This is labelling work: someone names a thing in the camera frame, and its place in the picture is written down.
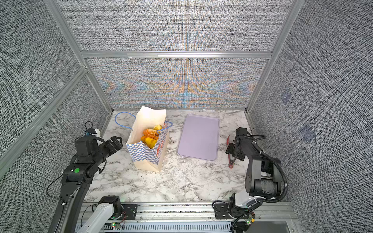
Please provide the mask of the round orange bun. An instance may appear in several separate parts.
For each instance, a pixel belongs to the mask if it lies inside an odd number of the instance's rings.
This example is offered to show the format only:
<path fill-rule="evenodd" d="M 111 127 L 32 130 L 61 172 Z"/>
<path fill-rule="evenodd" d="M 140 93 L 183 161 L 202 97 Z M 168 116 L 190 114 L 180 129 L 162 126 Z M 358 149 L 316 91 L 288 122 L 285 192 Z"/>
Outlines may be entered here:
<path fill-rule="evenodd" d="M 141 137 L 141 141 L 147 145 L 150 149 L 153 149 L 154 146 L 156 145 L 157 143 L 157 140 L 153 139 L 153 138 L 150 138 L 150 137 L 146 137 L 146 136 L 142 136 Z"/>

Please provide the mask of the brown glazed bread roll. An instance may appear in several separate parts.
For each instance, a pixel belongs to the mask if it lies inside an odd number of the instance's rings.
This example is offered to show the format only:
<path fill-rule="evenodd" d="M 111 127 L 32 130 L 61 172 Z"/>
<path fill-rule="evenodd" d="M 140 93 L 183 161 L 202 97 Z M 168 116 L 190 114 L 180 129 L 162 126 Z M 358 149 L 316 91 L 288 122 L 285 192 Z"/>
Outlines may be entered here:
<path fill-rule="evenodd" d="M 145 129 L 143 131 L 143 135 L 146 137 L 153 138 L 155 140 L 158 140 L 159 138 L 159 133 L 157 132 L 157 130 L 154 130 L 154 129 Z"/>

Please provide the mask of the lavender plastic tray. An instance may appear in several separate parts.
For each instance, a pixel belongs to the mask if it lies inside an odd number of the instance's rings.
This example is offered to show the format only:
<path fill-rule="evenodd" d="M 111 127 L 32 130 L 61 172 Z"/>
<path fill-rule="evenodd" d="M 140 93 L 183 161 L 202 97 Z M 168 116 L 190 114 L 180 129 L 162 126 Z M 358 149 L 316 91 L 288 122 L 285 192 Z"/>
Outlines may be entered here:
<path fill-rule="evenodd" d="M 207 161 L 216 160 L 219 122 L 216 117 L 188 114 L 177 148 L 178 155 Z"/>

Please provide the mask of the red metal tongs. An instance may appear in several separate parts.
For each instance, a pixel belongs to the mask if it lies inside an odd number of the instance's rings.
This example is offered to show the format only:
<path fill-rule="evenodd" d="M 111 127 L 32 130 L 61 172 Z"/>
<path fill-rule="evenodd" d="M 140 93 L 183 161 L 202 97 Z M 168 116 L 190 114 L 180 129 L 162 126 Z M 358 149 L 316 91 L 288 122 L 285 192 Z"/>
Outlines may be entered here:
<path fill-rule="evenodd" d="M 230 143 L 234 143 L 234 138 L 235 138 L 235 135 L 234 134 L 230 134 L 228 136 L 227 140 L 226 140 L 227 149 L 226 149 L 225 153 L 228 155 L 228 162 L 229 162 L 229 168 L 230 169 L 233 168 L 233 165 L 234 165 L 234 163 L 236 161 L 236 158 L 233 157 L 233 155 L 228 152 L 228 148 L 229 148 Z"/>

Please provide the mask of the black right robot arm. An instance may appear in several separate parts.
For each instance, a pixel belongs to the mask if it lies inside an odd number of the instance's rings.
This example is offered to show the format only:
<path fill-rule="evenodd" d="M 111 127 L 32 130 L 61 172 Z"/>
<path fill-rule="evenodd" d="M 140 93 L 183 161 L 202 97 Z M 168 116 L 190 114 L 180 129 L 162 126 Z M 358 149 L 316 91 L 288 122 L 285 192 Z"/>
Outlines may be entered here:
<path fill-rule="evenodd" d="M 237 136 L 228 146 L 236 159 L 249 160 L 245 189 L 229 199 L 228 213 L 237 218 L 247 215 L 263 203 L 281 202 L 288 193 L 288 181 L 281 161 L 269 156 L 252 136 Z"/>

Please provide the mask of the checkered paper bag blue handles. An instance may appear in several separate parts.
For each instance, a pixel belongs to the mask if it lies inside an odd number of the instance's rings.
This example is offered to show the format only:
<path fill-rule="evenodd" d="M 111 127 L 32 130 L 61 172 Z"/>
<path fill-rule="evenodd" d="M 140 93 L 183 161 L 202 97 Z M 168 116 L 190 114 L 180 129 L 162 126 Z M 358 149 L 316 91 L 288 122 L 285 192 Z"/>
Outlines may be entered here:
<path fill-rule="evenodd" d="M 118 121 L 120 115 L 130 115 L 135 121 L 129 127 Z M 165 109 L 154 110 L 141 107 L 136 115 L 120 112 L 115 115 L 115 123 L 131 133 L 126 142 L 131 159 L 139 170 L 160 172 L 169 141 L 169 131 L 173 123 L 166 120 Z"/>

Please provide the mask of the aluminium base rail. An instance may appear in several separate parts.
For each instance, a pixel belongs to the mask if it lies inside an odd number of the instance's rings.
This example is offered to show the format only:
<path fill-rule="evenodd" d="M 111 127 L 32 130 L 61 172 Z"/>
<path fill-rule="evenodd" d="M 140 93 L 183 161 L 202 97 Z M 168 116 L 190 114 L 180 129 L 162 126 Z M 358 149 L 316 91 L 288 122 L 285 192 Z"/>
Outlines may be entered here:
<path fill-rule="evenodd" d="M 58 205 L 49 228 L 50 233 L 107 232 L 251 232 L 255 223 L 284 223 L 288 232 L 300 233 L 299 221 L 290 203 L 265 203 L 253 211 L 229 211 L 226 202 L 213 203 L 121 203 L 105 197 L 98 204 L 89 204 L 93 214 L 79 221 L 82 203 L 68 201 Z"/>

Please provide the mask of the ridged yellow bread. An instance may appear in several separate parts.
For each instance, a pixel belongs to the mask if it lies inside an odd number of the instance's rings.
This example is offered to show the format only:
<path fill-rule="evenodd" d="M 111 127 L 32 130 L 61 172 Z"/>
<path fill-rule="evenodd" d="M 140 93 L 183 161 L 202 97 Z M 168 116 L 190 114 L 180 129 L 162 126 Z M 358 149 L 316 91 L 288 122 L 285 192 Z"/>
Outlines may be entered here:
<path fill-rule="evenodd" d="M 159 130 L 162 130 L 162 129 L 163 129 L 163 126 L 161 126 L 161 125 L 156 125 L 156 126 L 154 126 L 153 129 L 156 130 L 156 131 L 159 131 Z"/>

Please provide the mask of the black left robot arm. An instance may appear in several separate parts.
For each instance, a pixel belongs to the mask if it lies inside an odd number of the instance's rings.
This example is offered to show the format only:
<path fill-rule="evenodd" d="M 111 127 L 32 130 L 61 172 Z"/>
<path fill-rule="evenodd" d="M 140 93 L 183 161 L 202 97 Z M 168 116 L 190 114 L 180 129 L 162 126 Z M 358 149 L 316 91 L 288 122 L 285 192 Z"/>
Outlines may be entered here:
<path fill-rule="evenodd" d="M 101 163 L 123 148 L 120 136 L 105 141 L 94 135 L 83 136 L 74 142 L 76 154 L 66 167 L 61 179 L 61 192 L 49 233 L 73 233 L 78 222 L 79 211 L 94 175 L 102 172 Z"/>

